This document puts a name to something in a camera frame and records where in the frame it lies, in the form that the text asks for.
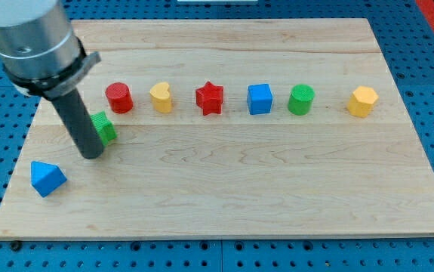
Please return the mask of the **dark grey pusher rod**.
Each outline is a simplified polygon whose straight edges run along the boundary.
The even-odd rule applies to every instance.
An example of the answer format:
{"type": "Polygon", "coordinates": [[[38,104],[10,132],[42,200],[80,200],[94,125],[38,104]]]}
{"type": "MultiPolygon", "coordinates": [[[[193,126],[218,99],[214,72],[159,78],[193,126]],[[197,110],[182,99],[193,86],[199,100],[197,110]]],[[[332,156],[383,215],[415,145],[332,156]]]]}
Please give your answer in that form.
{"type": "Polygon", "coordinates": [[[104,145],[78,90],[75,88],[51,103],[80,155],[85,159],[99,157],[104,151],[104,145]]]}

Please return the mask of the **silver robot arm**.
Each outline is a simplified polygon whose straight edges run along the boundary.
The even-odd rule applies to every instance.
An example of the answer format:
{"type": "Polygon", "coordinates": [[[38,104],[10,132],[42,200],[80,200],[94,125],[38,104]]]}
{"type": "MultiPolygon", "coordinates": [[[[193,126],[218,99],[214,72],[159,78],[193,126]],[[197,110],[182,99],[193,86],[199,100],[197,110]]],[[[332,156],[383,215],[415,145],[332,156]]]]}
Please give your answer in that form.
{"type": "Polygon", "coordinates": [[[77,85],[100,62],[87,54],[59,0],[0,0],[0,58],[16,89],[50,101],[80,154],[104,145],[77,85]]]}

